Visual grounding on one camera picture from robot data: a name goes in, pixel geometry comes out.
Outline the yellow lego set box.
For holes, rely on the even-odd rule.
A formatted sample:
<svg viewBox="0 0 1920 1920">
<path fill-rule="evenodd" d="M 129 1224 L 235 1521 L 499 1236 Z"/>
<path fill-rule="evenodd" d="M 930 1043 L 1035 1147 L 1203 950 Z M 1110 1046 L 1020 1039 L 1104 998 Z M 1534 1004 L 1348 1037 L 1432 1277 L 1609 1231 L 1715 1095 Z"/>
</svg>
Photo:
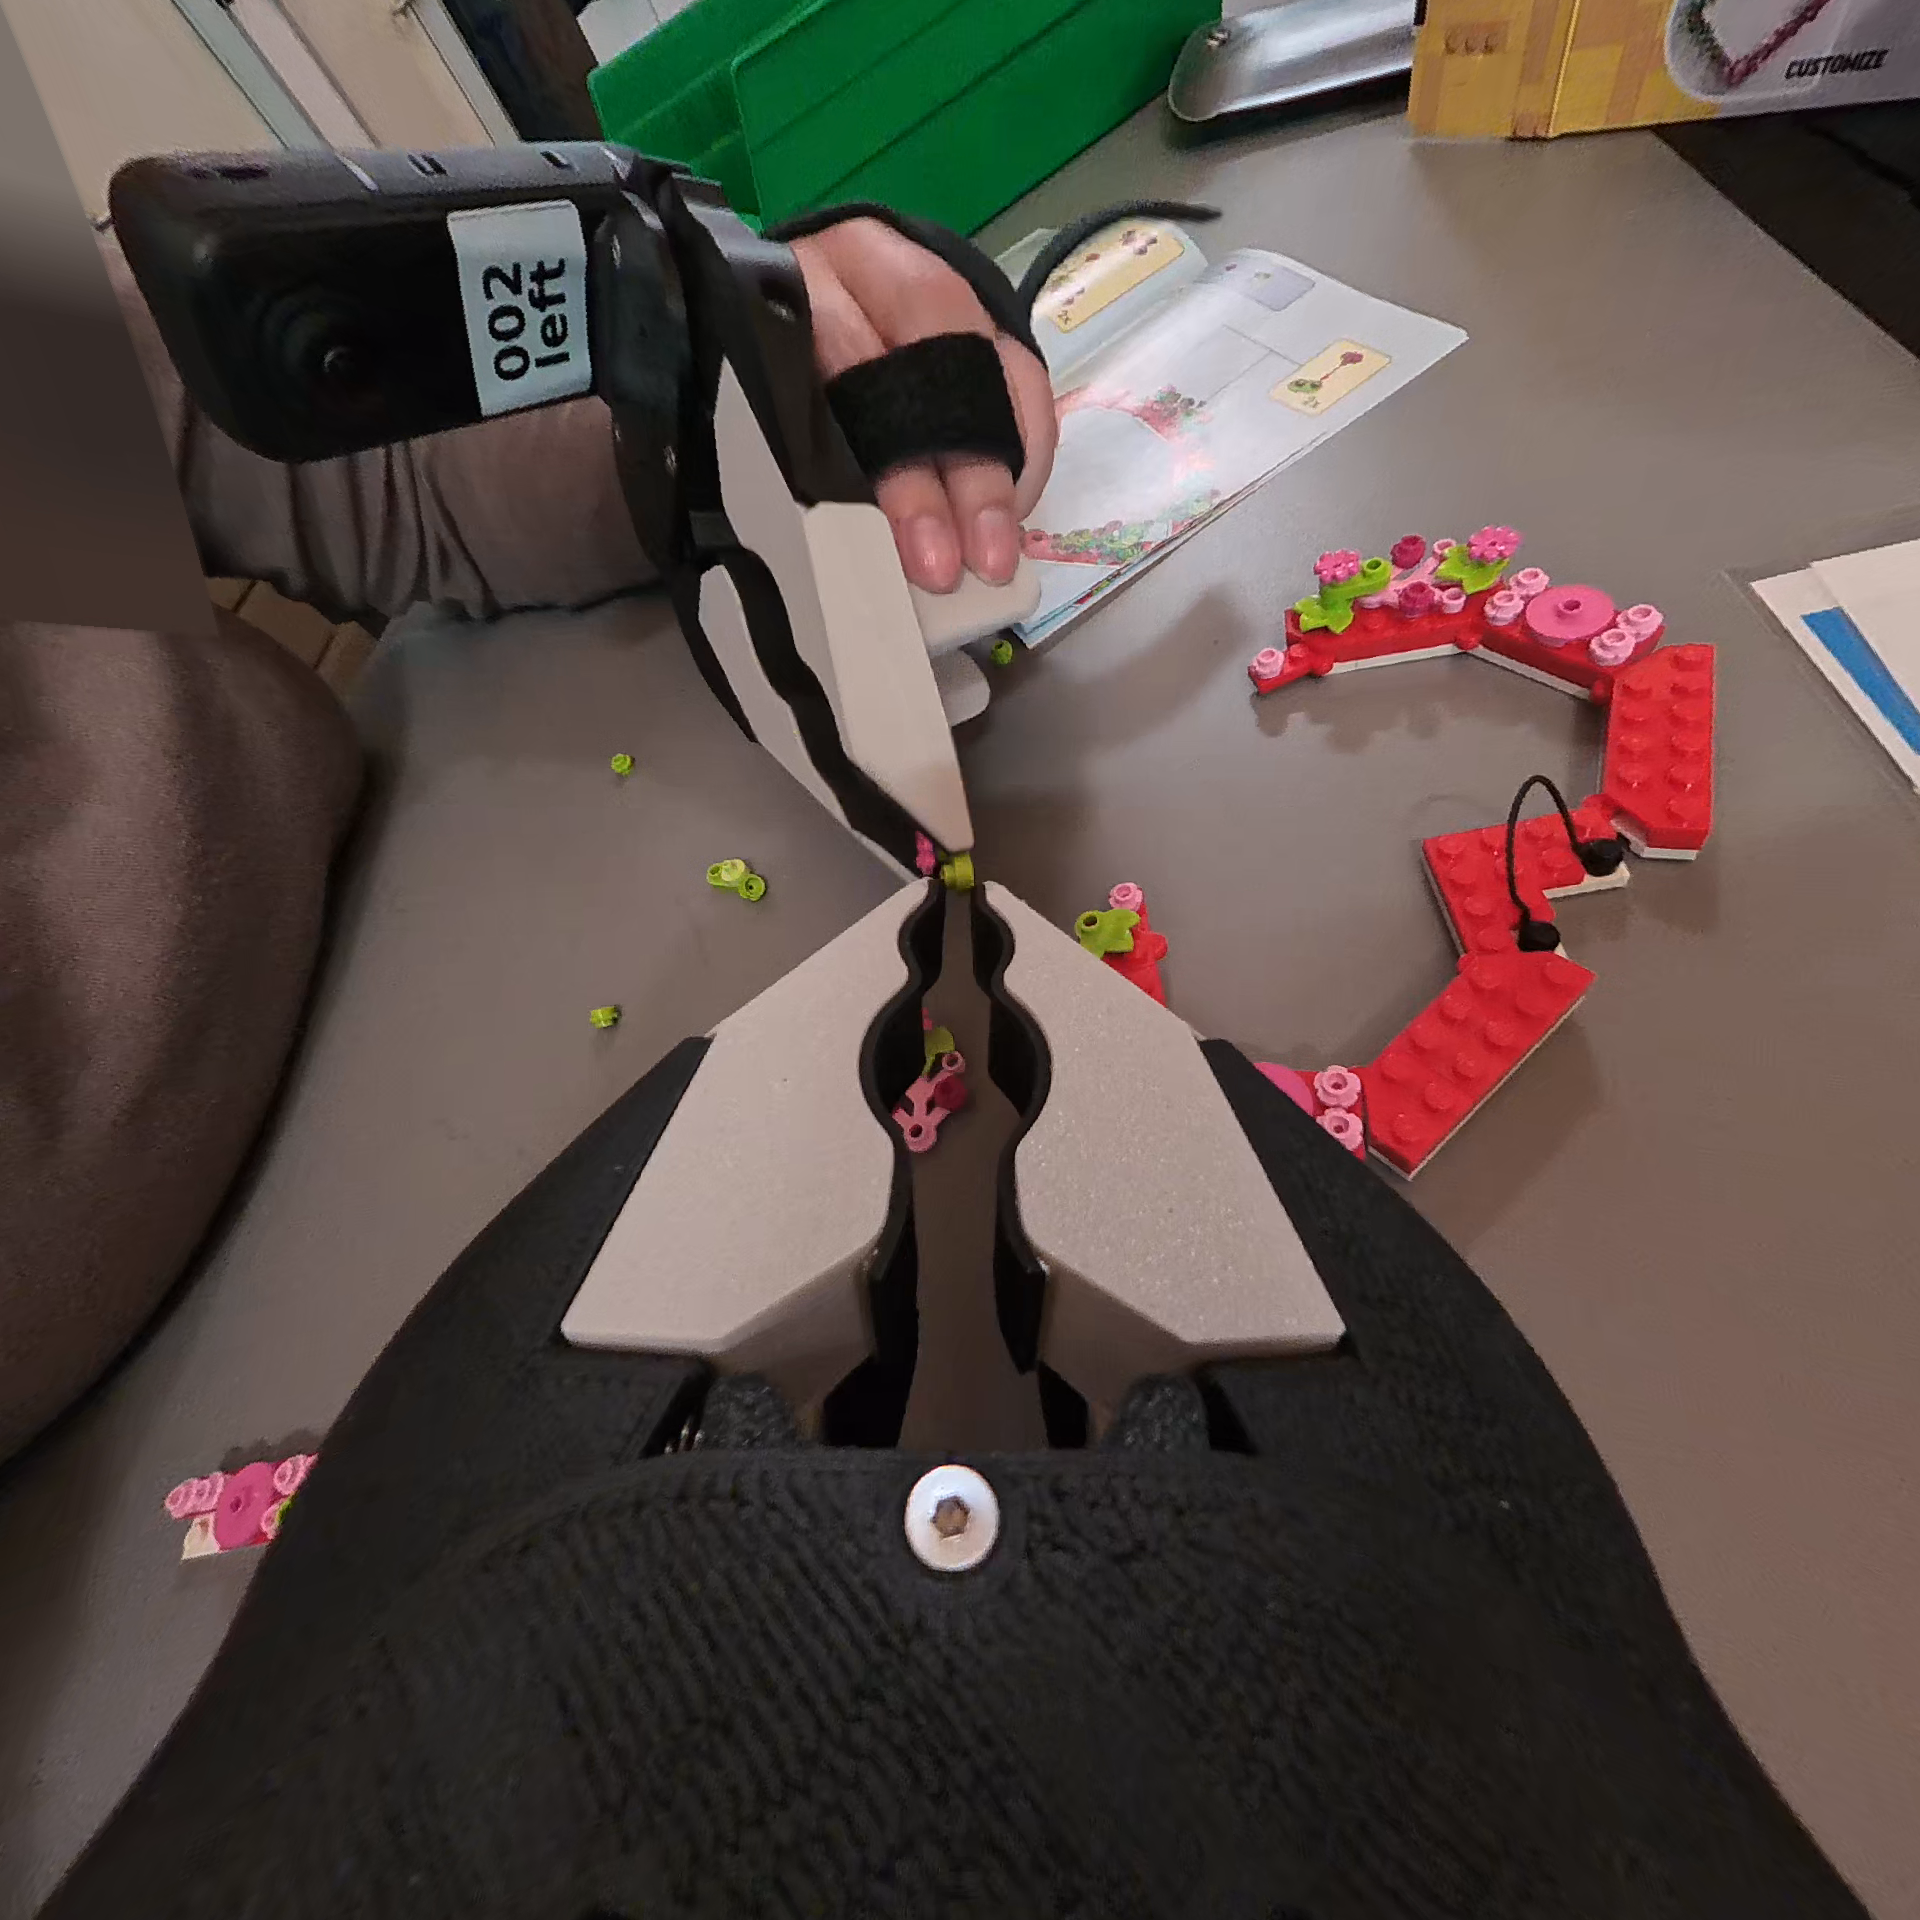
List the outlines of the yellow lego set box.
<svg viewBox="0 0 1920 1920">
<path fill-rule="evenodd" d="M 1915 94 L 1915 3 L 1428 3 L 1408 128 L 1550 140 Z"/>
</svg>

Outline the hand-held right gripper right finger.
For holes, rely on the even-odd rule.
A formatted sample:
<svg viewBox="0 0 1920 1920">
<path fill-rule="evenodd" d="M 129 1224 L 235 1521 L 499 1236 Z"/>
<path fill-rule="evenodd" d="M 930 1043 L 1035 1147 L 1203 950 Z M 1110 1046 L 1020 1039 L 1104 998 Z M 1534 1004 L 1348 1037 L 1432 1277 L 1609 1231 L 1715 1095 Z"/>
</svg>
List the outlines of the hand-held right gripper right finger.
<svg viewBox="0 0 1920 1920">
<path fill-rule="evenodd" d="M 1184 1019 L 988 879 L 971 899 L 999 1157 L 995 1300 L 1048 1439 L 1153 1375 L 1334 1352 L 1342 1317 Z"/>
</svg>

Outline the dark brown cloth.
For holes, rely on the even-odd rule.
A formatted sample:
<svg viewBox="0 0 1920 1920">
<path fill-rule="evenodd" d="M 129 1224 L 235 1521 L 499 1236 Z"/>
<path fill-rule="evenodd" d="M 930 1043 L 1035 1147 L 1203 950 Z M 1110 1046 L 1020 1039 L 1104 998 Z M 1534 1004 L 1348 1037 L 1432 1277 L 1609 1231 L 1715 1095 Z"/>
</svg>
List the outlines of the dark brown cloth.
<svg viewBox="0 0 1920 1920">
<path fill-rule="evenodd" d="M 180 1279 L 273 1103 L 361 784 L 339 697 L 211 635 L 4 625 L 3 1459 Z"/>
</svg>

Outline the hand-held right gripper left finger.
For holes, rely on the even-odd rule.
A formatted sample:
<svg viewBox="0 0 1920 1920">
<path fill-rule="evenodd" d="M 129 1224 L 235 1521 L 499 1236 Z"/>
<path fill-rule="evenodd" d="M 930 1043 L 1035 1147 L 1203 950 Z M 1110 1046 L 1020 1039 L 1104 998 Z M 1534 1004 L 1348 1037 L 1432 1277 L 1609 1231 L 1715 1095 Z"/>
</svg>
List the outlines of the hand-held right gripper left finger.
<svg viewBox="0 0 1920 1920">
<path fill-rule="evenodd" d="M 760 1375 L 894 1447 L 919 1361 L 910 1147 L 942 884 L 918 879 L 721 1022 L 560 1318 L 598 1352 Z"/>
</svg>

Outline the person's left hand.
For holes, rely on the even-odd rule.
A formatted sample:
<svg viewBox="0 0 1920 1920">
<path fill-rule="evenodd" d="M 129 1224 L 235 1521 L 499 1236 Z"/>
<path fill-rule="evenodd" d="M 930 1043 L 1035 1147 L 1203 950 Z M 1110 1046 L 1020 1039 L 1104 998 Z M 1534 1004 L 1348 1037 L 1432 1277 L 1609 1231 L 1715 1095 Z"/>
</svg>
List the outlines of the person's left hand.
<svg viewBox="0 0 1920 1920">
<path fill-rule="evenodd" d="M 1050 481 L 1058 445 L 1043 359 L 996 324 L 961 269 L 886 221 L 830 223 L 793 237 L 791 249 L 808 286 L 824 380 L 961 331 L 995 347 L 1020 425 L 1022 470 L 974 453 L 944 453 L 892 469 L 874 491 L 913 585 L 951 592 L 966 572 L 1008 582 L 1022 557 L 1025 519 Z"/>
</svg>

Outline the lego instruction booklet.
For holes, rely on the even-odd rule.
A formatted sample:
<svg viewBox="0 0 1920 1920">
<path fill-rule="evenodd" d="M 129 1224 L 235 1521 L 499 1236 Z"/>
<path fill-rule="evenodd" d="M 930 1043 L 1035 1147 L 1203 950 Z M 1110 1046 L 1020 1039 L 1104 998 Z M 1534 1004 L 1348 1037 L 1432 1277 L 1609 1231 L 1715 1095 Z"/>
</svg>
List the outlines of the lego instruction booklet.
<svg viewBox="0 0 1920 1920">
<path fill-rule="evenodd" d="M 1038 647 L 1467 331 L 1265 249 L 1208 257 L 1188 211 L 1110 220 L 1035 286 L 1058 445 L 1025 555 Z"/>
</svg>

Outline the green plastic bin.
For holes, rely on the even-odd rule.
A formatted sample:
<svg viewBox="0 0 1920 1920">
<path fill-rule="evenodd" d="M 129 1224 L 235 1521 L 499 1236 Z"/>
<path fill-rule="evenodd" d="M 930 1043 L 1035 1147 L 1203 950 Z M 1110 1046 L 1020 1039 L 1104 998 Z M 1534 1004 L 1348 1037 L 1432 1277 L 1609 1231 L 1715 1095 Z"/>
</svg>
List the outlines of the green plastic bin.
<svg viewBox="0 0 1920 1920">
<path fill-rule="evenodd" d="M 587 5 L 582 24 L 598 59 L 587 89 L 602 129 L 755 207 L 734 63 L 779 12 L 767 3 Z"/>
<path fill-rule="evenodd" d="M 734 59 L 736 207 L 971 233 L 1163 94 L 1218 3 L 822 3 Z"/>
</svg>

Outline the pink lego flower sprig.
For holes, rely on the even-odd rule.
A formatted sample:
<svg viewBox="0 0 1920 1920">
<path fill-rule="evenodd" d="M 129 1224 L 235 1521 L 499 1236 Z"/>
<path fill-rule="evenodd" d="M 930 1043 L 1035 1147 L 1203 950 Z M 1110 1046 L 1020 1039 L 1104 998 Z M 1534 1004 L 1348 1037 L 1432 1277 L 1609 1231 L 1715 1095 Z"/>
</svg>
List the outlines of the pink lego flower sprig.
<svg viewBox="0 0 1920 1920">
<path fill-rule="evenodd" d="M 894 1124 L 913 1155 L 930 1152 L 944 1123 L 969 1103 L 969 1068 L 953 1043 L 951 1029 L 924 1015 L 922 1037 L 922 1075 L 905 1087 L 894 1108 Z"/>
</svg>

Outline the white paper blue stripe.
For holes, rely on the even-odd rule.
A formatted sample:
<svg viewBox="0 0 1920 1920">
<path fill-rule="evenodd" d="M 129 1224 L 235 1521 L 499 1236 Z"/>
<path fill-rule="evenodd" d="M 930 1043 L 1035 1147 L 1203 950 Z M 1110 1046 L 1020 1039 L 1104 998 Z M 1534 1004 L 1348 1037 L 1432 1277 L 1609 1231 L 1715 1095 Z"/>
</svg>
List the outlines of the white paper blue stripe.
<svg viewBox="0 0 1920 1920">
<path fill-rule="evenodd" d="M 1816 566 L 1760 577 L 1746 589 L 1874 737 L 1897 777 L 1918 791 L 1915 645 L 1871 637 Z"/>
</svg>

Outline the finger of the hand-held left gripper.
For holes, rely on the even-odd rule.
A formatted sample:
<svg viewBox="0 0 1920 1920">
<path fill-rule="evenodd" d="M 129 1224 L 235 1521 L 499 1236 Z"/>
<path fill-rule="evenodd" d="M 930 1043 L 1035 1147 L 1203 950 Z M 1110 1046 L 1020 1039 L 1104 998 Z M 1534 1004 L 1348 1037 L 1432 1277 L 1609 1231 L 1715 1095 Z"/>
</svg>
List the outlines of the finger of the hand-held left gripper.
<svg viewBox="0 0 1920 1920">
<path fill-rule="evenodd" d="M 903 878 L 924 879 L 919 824 L 855 765 L 824 675 L 800 651 L 775 573 L 762 560 L 710 565 L 694 620 L 706 679 L 743 732 L 872 852 Z"/>
<path fill-rule="evenodd" d="M 872 501 L 798 502 L 729 361 L 714 436 L 729 526 L 774 572 L 832 742 L 903 816 L 905 857 L 919 833 L 969 852 L 969 797 L 889 520 Z"/>
</svg>

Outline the red lego strip lime leaves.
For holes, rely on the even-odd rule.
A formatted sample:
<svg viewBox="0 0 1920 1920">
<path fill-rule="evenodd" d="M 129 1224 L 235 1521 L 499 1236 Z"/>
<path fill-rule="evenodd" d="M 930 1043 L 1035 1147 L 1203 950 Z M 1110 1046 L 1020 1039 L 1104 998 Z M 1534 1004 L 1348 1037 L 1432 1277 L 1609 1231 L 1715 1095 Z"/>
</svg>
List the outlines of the red lego strip lime leaves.
<svg viewBox="0 0 1920 1920">
<path fill-rule="evenodd" d="M 183 1527 L 183 1560 L 270 1544 L 316 1464 L 316 1454 L 296 1452 L 180 1479 L 162 1499 L 162 1510 Z"/>
</svg>

